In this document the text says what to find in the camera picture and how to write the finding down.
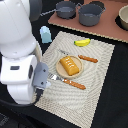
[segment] pot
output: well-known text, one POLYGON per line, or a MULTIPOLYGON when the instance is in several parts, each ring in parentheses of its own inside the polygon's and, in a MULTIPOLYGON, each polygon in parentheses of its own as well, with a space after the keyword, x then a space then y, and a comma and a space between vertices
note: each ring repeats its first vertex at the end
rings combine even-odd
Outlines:
POLYGON ((106 10, 95 4, 86 4, 79 9, 79 22, 85 26, 94 26, 99 23, 101 14, 106 10))
POLYGON ((126 30, 128 30, 128 5, 122 7, 119 10, 119 17, 122 24, 122 27, 126 30))
POLYGON ((101 1, 91 1, 89 4, 95 4, 95 5, 100 6, 102 9, 105 9, 104 3, 102 3, 101 1))
POLYGON ((76 5, 71 1, 61 1, 56 4, 56 9, 42 13, 41 16, 56 11, 57 15, 61 18, 68 19, 76 13, 76 5))

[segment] gray pot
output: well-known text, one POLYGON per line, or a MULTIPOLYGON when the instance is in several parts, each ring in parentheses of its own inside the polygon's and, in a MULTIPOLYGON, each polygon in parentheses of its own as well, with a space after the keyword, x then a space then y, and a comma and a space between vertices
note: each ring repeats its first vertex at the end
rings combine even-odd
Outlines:
POLYGON ((42 13, 41 16, 44 16, 54 11, 56 11, 59 17, 67 19, 72 17, 75 14, 76 5, 71 1, 61 1, 56 4, 56 9, 46 13, 42 13))
POLYGON ((94 26, 98 24, 101 14, 106 9, 102 9, 100 6, 95 4, 86 4, 81 6, 78 10, 79 22, 85 26, 94 26))

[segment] fork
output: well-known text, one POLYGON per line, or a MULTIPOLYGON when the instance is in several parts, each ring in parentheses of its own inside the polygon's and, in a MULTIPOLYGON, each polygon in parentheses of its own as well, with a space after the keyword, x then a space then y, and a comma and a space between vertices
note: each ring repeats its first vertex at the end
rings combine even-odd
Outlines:
POLYGON ((82 90, 86 89, 86 87, 84 85, 82 85, 82 84, 73 82, 73 81, 68 80, 68 79, 63 79, 63 78, 61 78, 61 77, 59 77, 57 75, 54 75, 54 74, 52 74, 50 72, 48 73, 48 78, 52 79, 52 80, 60 80, 60 81, 62 81, 64 83, 66 83, 66 84, 72 85, 72 86, 77 87, 77 88, 82 89, 82 90))

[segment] bread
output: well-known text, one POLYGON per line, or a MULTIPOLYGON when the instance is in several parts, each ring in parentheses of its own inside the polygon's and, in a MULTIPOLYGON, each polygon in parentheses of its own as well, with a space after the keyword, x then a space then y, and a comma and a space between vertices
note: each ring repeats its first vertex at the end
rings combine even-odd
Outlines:
POLYGON ((79 68, 74 63, 74 61, 71 59, 70 56, 66 56, 62 59, 60 59, 60 63, 66 70, 69 76, 75 75, 76 73, 79 73, 79 68))

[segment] beige placemat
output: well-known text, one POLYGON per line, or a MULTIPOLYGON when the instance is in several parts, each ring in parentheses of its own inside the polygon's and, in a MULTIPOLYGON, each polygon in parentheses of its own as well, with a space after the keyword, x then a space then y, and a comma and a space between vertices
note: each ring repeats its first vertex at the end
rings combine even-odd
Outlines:
POLYGON ((44 53, 42 61, 48 65, 50 72, 58 75, 55 65, 64 55, 57 49, 98 59, 98 63, 82 60, 84 71, 81 76, 73 79, 75 82, 84 84, 86 90, 48 79, 51 86, 44 90, 36 106, 81 128, 90 128, 114 45, 93 39, 85 47, 74 45, 75 40, 83 39, 85 37, 60 31, 44 53))

